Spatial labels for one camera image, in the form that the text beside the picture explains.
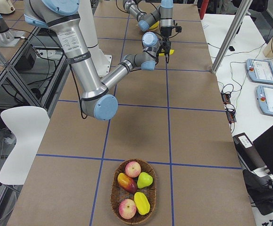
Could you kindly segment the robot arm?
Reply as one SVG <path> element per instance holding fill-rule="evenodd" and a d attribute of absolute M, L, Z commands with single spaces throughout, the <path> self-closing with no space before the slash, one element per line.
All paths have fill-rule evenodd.
<path fill-rule="evenodd" d="M 174 27 L 172 0 L 162 0 L 160 5 L 151 13 L 146 13 L 138 8 L 140 0 L 124 0 L 123 8 L 125 12 L 132 15 L 138 22 L 139 28 L 145 32 L 154 24 L 159 22 L 160 34 L 162 37 L 169 38 Z"/>
<path fill-rule="evenodd" d="M 80 108 L 85 115 L 101 121 L 112 119 L 117 112 L 118 101 L 115 96 L 109 94 L 109 89 L 135 67 L 153 71 L 161 50 L 164 50 L 165 54 L 170 50 L 173 1 L 161 1 L 150 15 L 141 13 L 137 3 L 136 0 L 125 0 L 123 7 L 127 13 L 137 18 L 139 27 L 145 32 L 142 37 L 143 52 L 124 56 L 114 71 L 100 79 L 79 27 L 80 1 L 24 1 L 25 21 L 33 26 L 49 28 L 56 33 L 71 70 L 77 75 L 83 88 Z"/>

